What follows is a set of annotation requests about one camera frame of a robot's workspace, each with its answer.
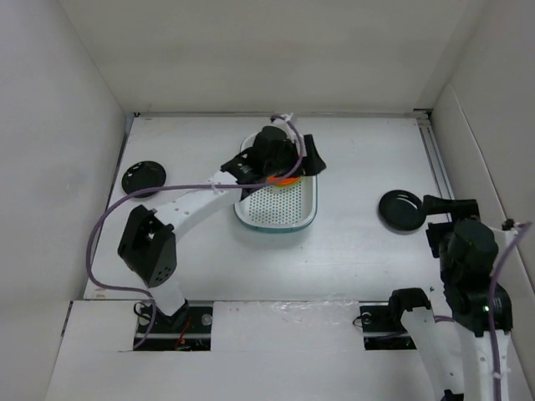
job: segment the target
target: screw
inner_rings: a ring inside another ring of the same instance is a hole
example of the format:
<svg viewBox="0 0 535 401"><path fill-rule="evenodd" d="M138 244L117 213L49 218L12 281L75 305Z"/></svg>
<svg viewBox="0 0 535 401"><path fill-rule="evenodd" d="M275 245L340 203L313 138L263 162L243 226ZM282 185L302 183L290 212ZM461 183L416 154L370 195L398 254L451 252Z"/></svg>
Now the screw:
<svg viewBox="0 0 535 401"><path fill-rule="evenodd" d="M371 323L371 313L369 313L369 312L364 312L364 313L361 315L361 318L362 318L362 323L363 323L363 324L370 324L370 323Z"/></svg>
<svg viewBox="0 0 535 401"><path fill-rule="evenodd" d="M202 315L201 323L202 323L203 326L210 326L211 325L211 321L212 321L211 315L209 315L208 313L206 315Z"/></svg>

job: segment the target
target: white wall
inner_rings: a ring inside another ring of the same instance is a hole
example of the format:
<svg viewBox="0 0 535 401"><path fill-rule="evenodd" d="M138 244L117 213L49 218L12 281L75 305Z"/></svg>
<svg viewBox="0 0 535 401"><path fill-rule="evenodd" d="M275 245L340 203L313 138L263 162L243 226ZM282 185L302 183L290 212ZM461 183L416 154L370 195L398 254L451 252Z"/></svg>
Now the white wall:
<svg viewBox="0 0 535 401"><path fill-rule="evenodd" d="M487 0L59 0L127 111L431 107Z"/></svg>
<svg viewBox="0 0 535 401"><path fill-rule="evenodd" d="M504 216L535 221L534 20L532 0L492 0L433 113L456 196L476 197L494 226ZM512 294L513 336L535 389L535 232L520 254L502 284Z"/></svg>
<svg viewBox="0 0 535 401"><path fill-rule="evenodd" d="M45 395L124 121L55 0L0 2L2 399Z"/></svg>

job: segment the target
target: black disc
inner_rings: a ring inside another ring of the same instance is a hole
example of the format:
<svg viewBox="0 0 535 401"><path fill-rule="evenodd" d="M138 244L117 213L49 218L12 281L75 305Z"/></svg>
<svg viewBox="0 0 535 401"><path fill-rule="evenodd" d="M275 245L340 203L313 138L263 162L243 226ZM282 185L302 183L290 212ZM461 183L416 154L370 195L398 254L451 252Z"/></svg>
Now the black disc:
<svg viewBox="0 0 535 401"><path fill-rule="evenodd" d="M391 190L379 202L379 215L388 226L413 231L425 222L425 211L418 196L406 190Z"/></svg>
<svg viewBox="0 0 535 401"><path fill-rule="evenodd" d="M123 175L121 185L127 194L131 194L137 190L163 186L166 183L166 177L166 170L162 165L155 161L146 160L132 165ZM155 193L150 192L135 196L135 198L146 198Z"/></svg>

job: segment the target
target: orange object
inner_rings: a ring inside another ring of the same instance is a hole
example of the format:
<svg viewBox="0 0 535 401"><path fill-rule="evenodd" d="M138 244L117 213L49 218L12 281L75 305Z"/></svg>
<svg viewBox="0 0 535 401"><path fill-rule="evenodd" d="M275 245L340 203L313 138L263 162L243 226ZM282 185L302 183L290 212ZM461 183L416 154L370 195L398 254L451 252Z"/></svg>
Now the orange object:
<svg viewBox="0 0 535 401"><path fill-rule="evenodd" d="M280 177L268 177L267 182L274 182L279 180ZM286 178L282 180L281 182L278 182L275 184L275 186L289 186L293 184L297 184L301 180L301 177L293 177L293 178Z"/></svg>

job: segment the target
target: white tabletop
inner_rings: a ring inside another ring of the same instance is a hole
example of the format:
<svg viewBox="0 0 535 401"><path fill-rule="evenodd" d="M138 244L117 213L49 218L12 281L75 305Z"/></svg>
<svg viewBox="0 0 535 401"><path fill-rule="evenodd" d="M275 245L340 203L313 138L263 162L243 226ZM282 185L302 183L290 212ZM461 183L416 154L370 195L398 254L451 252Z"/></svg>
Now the white tabletop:
<svg viewBox="0 0 535 401"><path fill-rule="evenodd" d="M356 302L216 302L210 352L130 350L132 301L74 303L46 401L426 401L415 351L365 351ZM452 357L453 323L439 323ZM511 400L531 400L512 344ZM461 380L461 365L455 370Z"/></svg>
<svg viewBox="0 0 535 401"><path fill-rule="evenodd" d="M231 159L243 139L268 118L139 117L135 119L112 202L124 195L120 178L134 163L154 160L167 171L167 184L195 184ZM377 216L380 197L409 190L437 195L415 119L299 117L302 134L313 134L327 170L318 177L318 214L304 231L265 234L243 226L232 208L190 231L177 245L177 271L190 300L385 300L393 289L441 286L425 227L411 235L386 229ZM149 209L177 197L160 193L130 200L104 225L94 258L103 282L142 287L117 256L130 210ZM85 298L124 299L137 295L96 288Z"/></svg>

